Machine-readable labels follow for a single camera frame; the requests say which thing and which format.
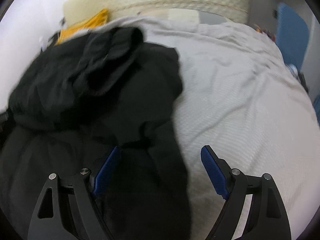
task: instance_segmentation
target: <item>wrinkled white sheet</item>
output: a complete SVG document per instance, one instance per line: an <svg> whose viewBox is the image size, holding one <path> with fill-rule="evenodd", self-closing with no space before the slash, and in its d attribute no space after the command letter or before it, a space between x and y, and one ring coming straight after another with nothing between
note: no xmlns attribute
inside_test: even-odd
<svg viewBox="0 0 320 240"><path fill-rule="evenodd" d="M140 27L149 42L175 47L180 55L184 90L173 119L190 171L192 239L206 238L224 203L200 160L200 149L207 144L232 168L273 176L296 239L320 205L320 130L308 95L284 66L277 46L235 23L134 17L98 30L128 25ZM234 238L242 234L249 206L250 199Z"/></svg>

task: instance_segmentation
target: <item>orange fabric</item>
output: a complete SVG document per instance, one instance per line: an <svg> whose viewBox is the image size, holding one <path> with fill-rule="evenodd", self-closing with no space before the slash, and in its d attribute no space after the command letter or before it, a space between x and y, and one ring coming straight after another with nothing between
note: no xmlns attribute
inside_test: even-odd
<svg viewBox="0 0 320 240"><path fill-rule="evenodd" d="M67 29L62 29L60 36L56 42L56 45L60 44L66 38L73 35L75 32L81 29L92 29L105 24L108 21L108 9L102 9L95 16L90 19L86 19L82 22L76 23Z"/></svg>

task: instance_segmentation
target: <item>black fabric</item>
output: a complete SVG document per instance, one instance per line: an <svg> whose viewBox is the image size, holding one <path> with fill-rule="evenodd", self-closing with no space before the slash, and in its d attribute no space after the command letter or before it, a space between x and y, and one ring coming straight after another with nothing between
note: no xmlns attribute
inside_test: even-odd
<svg viewBox="0 0 320 240"><path fill-rule="evenodd" d="M182 91L174 49L116 28L41 53L9 99L16 127L0 154L0 207L23 239L49 174L122 150L97 199L116 239L188 239L188 174L171 115Z"/></svg>

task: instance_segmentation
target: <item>black jacket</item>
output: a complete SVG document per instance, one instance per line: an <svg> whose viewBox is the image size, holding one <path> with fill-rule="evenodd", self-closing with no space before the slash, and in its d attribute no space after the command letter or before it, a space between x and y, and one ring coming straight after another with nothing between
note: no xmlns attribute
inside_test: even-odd
<svg viewBox="0 0 320 240"><path fill-rule="evenodd" d="M49 174L90 168L117 145L122 159L97 200L115 238L188 239L188 176L171 120L181 91L176 51L144 43L136 28L41 53L10 96L16 127L0 154L0 207L22 238Z"/></svg>

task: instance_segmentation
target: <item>black garment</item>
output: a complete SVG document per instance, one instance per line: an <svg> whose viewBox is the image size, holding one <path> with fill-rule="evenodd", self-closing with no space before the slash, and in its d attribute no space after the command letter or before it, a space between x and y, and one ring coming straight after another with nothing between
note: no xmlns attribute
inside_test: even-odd
<svg viewBox="0 0 320 240"><path fill-rule="evenodd" d="M17 126L0 154L0 207L16 231L27 238L50 173L90 168L117 145L122 159L97 200L115 238L188 239L187 170L171 121L181 91L176 51L144 43L136 28L41 53L10 96Z"/></svg>

